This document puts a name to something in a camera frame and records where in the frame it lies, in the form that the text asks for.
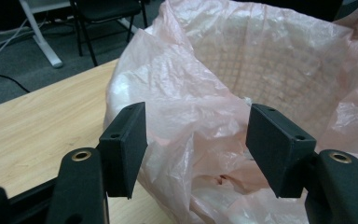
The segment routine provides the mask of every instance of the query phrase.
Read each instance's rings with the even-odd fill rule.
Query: chair
[[[74,11],[75,28],[77,34],[77,47],[79,55],[83,56],[81,49],[81,37],[80,28],[83,33],[85,42],[89,48],[89,54],[91,55],[94,66],[97,66],[97,60],[95,59],[94,50],[92,49],[91,39],[86,29],[87,24],[97,24],[106,21],[118,21],[120,19],[131,17],[130,27],[128,29],[127,42],[130,41],[131,28],[133,24],[133,18],[141,11],[143,12],[145,28],[147,27],[147,20],[145,14],[144,0],[69,0],[72,10]]]

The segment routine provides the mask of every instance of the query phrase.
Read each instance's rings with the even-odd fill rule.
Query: chair leg
[[[97,60],[95,59],[94,50],[92,49],[89,34],[87,33],[87,30],[86,30],[86,25],[84,24],[83,21],[80,21],[80,26],[81,26],[81,29],[83,30],[83,35],[86,39],[87,46],[89,47],[89,54],[91,55],[92,62],[94,63],[94,66],[98,66]]]
[[[83,56],[83,50],[81,49],[81,39],[80,39],[80,29],[78,19],[75,16],[75,29],[76,29],[76,39],[77,39],[77,49],[79,51],[79,56]]]
[[[145,9],[145,0],[141,0],[141,8],[142,8],[142,15],[144,17],[144,26],[147,28],[147,17],[146,17],[146,9]]]
[[[131,29],[132,29],[132,24],[133,24],[133,18],[134,18],[134,16],[131,16],[129,33],[127,34],[127,42],[130,42],[130,37],[131,37],[131,33],[132,33]]]

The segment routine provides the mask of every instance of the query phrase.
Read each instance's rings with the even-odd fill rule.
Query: white table leg
[[[54,52],[54,50],[51,48],[51,46],[48,44],[45,37],[42,36],[42,33],[40,32],[39,27],[37,26],[36,20],[34,19],[34,14],[31,12],[28,3],[25,0],[20,0],[20,3],[22,9],[25,12],[25,15],[28,18],[29,23],[31,23],[32,29],[34,30],[34,41],[39,46],[39,48],[43,51],[43,53],[46,55],[48,61],[51,63],[51,65],[54,68],[62,67],[62,61]]]

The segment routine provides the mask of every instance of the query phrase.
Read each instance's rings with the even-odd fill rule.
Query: translucent plastic bag
[[[307,223],[276,199],[245,143],[250,106],[269,105],[318,140],[358,153],[358,40],[292,10],[166,0],[139,30],[107,90],[106,123],[146,102],[138,180],[181,223]]]

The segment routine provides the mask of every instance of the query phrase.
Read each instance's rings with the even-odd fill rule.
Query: light wood surface
[[[15,196],[57,176],[62,157],[96,147],[105,89],[117,60],[0,105],[0,186]],[[172,223],[137,182],[132,200],[109,199],[111,223]]]

